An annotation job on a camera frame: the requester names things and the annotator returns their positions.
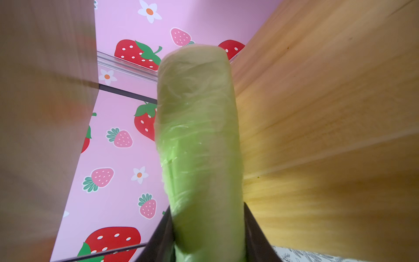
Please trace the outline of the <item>green trash bag roll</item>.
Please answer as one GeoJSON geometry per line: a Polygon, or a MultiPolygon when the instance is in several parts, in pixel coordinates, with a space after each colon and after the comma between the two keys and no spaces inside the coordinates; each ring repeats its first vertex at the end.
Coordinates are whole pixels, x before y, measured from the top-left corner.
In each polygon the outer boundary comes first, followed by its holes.
{"type": "Polygon", "coordinates": [[[158,71],[155,142],[179,262],[246,259],[243,164],[226,52],[190,45],[158,71]]]}

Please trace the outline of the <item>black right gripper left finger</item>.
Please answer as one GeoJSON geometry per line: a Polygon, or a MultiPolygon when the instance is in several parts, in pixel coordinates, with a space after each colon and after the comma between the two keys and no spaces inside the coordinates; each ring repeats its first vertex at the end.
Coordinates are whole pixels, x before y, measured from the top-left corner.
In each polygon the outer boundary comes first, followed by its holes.
{"type": "Polygon", "coordinates": [[[135,262],[174,262],[175,237],[170,206],[135,262]]]}

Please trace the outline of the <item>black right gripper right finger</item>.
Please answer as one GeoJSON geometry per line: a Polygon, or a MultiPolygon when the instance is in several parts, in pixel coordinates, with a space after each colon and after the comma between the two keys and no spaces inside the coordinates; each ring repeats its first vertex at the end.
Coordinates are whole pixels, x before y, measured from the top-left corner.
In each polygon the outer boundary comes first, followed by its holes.
{"type": "Polygon", "coordinates": [[[283,262],[258,225],[250,208],[244,203],[246,260],[248,262],[283,262]]]}

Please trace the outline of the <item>three-tier wooden shelf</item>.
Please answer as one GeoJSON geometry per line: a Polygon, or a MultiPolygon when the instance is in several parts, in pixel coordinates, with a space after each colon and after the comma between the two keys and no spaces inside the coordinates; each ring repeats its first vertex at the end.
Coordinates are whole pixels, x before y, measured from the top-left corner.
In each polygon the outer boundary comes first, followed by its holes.
{"type": "MultiPolygon", "coordinates": [[[[87,3],[1,2],[1,180],[9,262],[45,262],[93,87],[87,3]]],[[[232,65],[244,198],[274,244],[419,259],[418,1],[286,1],[232,65]]]]}

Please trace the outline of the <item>left aluminium corner post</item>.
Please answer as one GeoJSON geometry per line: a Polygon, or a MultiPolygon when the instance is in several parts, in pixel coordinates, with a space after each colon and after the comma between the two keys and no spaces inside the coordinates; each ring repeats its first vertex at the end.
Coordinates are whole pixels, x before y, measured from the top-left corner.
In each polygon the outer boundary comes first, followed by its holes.
{"type": "Polygon", "coordinates": [[[157,83],[158,73],[140,65],[97,51],[99,65],[157,83]]]}

